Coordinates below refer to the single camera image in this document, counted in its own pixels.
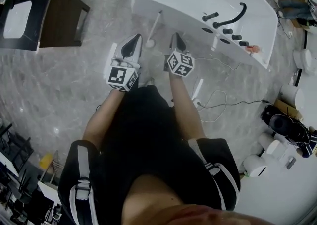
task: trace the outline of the cardboard box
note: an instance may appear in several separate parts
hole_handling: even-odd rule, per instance
[[[309,26],[299,24],[297,20],[291,20],[295,28],[309,30]]]
[[[288,105],[287,103],[276,99],[274,106],[280,109],[285,115],[288,115],[292,118],[297,119],[298,121],[303,121],[302,114],[292,106]]]

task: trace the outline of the desk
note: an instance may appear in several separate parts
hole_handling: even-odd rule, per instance
[[[55,203],[58,203],[61,205],[59,196],[58,196],[58,187],[55,185],[52,185],[50,183],[42,183],[38,182],[38,186],[41,189],[41,192],[43,193],[44,197],[52,200]]]
[[[2,162],[9,171],[11,171],[15,176],[19,178],[19,173],[16,170],[12,161],[10,161],[3,153],[0,152],[0,162]]]
[[[36,51],[81,46],[81,16],[89,10],[80,0],[6,0],[0,15],[0,47]]]

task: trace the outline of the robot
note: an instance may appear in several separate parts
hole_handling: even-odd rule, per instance
[[[107,63],[106,83],[113,89],[130,91],[139,78],[139,59],[142,52],[141,34],[128,37],[115,48],[113,57]],[[195,67],[195,61],[186,51],[186,44],[178,33],[172,36],[171,55],[166,64],[173,74],[188,76]]]
[[[113,89],[130,91],[138,79],[142,42],[141,34],[136,34],[117,45],[106,71],[106,83]]]

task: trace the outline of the gray floor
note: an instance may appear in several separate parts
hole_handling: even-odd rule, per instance
[[[70,144],[82,137],[90,116],[110,92],[103,79],[106,55],[113,42],[141,33],[148,35],[152,21],[134,16],[129,0],[82,0],[91,7],[82,47],[48,48],[38,52],[0,50],[0,115],[12,122],[14,129],[31,137],[35,152],[59,150],[64,161]],[[276,7],[273,0],[267,0]],[[282,21],[286,32],[292,31],[290,21]],[[162,72],[163,55],[168,51],[174,30],[159,25],[153,49],[144,49],[142,56],[142,81],[150,76],[156,81],[160,93],[171,100],[168,76]],[[206,104],[215,90],[225,91],[228,103],[242,100],[268,99],[274,101],[282,84],[289,83],[295,64],[294,48],[304,43],[302,30],[294,29],[288,39],[278,28],[269,70],[241,65],[236,71],[217,60],[196,61],[196,69],[185,79],[188,91],[193,92],[197,79],[205,80],[199,99]],[[186,43],[195,58],[218,58],[233,69],[238,63],[224,55],[213,53],[210,47],[187,35]],[[224,93],[216,92],[208,106],[223,103]],[[249,155],[257,153],[258,136],[267,129],[259,115],[264,105],[241,104],[227,107],[216,122],[204,123],[209,138],[225,138],[237,165]],[[203,121],[215,120],[224,107],[200,112]]]

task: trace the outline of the sleeve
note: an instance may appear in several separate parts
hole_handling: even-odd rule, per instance
[[[78,165],[78,146],[86,147],[88,150],[88,161],[90,171],[92,170],[95,158],[99,154],[95,145],[89,141],[78,140],[74,141],[71,144],[58,187],[58,196],[62,203],[63,209],[71,219],[72,215],[69,204],[69,193],[71,188],[78,183],[78,179],[80,178]]]
[[[225,139],[198,139],[197,144],[206,161],[223,164],[232,175],[240,191],[240,175],[228,143]]]

